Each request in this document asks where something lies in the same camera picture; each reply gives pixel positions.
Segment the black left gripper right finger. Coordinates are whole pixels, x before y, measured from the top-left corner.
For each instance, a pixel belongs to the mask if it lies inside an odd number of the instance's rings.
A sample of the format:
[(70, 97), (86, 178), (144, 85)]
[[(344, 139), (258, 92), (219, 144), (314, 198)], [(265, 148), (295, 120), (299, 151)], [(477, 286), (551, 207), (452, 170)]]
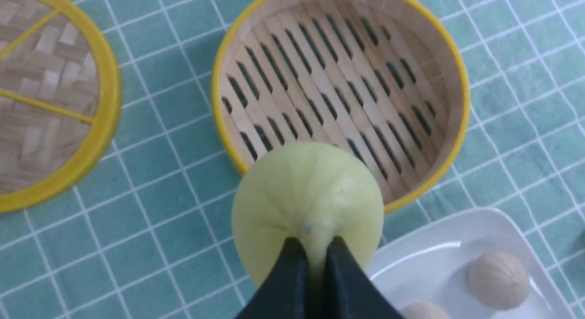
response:
[(335, 236), (326, 253), (324, 319), (402, 319), (357, 263), (346, 242)]

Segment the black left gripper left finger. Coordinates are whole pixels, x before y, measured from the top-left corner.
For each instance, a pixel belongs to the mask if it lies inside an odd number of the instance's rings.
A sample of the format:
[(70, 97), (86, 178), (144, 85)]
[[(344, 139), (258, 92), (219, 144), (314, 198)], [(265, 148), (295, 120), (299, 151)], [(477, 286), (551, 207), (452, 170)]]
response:
[(286, 238), (266, 280), (237, 319), (304, 319), (307, 316), (308, 259), (297, 238)]

